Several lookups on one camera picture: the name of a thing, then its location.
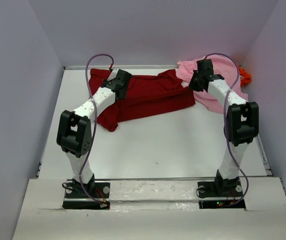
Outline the pink t shirt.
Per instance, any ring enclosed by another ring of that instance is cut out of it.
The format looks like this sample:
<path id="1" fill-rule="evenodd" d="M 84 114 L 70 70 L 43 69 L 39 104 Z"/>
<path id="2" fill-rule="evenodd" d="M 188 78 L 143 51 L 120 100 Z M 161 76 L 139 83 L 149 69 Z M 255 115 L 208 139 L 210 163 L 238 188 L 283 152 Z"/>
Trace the pink t shirt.
<path id="1" fill-rule="evenodd" d="M 208 83 L 208 91 L 194 91 L 194 98 L 209 111 L 222 114 L 229 106 L 248 105 L 248 95 L 241 92 L 239 69 L 227 56 L 212 54 L 203 58 L 211 60 L 215 75 L 223 76 Z"/>

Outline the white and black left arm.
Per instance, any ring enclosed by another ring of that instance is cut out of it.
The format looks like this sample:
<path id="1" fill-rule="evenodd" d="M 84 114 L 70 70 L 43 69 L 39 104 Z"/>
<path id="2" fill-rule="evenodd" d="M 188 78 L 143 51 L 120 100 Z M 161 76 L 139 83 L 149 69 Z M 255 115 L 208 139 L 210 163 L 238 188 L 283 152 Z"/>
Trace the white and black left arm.
<path id="1" fill-rule="evenodd" d="M 66 154 L 73 172 L 72 188 L 84 198 L 91 198 L 95 175 L 89 164 L 97 121 L 115 102 L 125 99 L 132 74 L 114 68 L 89 99 L 72 111 L 64 110 L 59 119 L 56 143 Z"/>

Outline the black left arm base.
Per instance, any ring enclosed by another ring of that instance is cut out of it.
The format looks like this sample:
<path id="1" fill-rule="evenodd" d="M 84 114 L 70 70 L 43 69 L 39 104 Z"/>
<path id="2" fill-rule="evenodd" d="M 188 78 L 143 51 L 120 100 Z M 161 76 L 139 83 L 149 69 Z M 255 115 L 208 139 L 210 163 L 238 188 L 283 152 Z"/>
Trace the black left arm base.
<path id="1" fill-rule="evenodd" d="M 62 207 L 66 210 L 108 210 L 110 208 L 109 181 L 96 181 L 91 193 L 86 194 L 80 185 L 69 179 L 62 183 L 64 198 Z"/>

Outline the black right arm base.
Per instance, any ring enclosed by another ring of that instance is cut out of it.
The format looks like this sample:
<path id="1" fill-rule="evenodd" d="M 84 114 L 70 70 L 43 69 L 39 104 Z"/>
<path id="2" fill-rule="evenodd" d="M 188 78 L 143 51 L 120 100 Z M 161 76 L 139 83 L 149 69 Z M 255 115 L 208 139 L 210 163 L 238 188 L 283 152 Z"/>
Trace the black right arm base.
<path id="1" fill-rule="evenodd" d="M 214 181 L 199 181 L 195 191 L 200 209 L 246 209 L 240 179 L 236 184 L 217 190 Z"/>

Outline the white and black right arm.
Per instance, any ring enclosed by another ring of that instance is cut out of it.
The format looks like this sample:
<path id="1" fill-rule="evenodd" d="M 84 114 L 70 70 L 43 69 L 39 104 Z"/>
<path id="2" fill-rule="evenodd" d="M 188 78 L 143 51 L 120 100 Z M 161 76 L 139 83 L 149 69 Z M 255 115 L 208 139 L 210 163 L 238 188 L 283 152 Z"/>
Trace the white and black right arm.
<path id="1" fill-rule="evenodd" d="M 241 162 L 259 134 L 259 106 L 241 97 L 221 74 L 216 74 L 211 59 L 197 61 L 188 87 L 211 94 L 222 105 L 226 140 L 226 151 L 214 180 L 199 182 L 196 193 L 201 199 L 227 197 L 240 187 L 240 175 L 244 173 Z"/>

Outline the dark red t shirt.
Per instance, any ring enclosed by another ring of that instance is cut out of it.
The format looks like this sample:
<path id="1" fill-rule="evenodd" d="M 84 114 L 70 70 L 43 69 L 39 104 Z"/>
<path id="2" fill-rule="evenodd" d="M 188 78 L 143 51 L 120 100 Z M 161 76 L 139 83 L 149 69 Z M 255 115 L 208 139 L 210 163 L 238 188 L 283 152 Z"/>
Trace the dark red t shirt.
<path id="1" fill-rule="evenodd" d="M 113 132 L 118 123 L 165 114 L 195 105 L 193 91 L 182 86 L 174 69 L 158 75 L 134 75 L 126 97 L 106 108 L 97 123 Z"/>

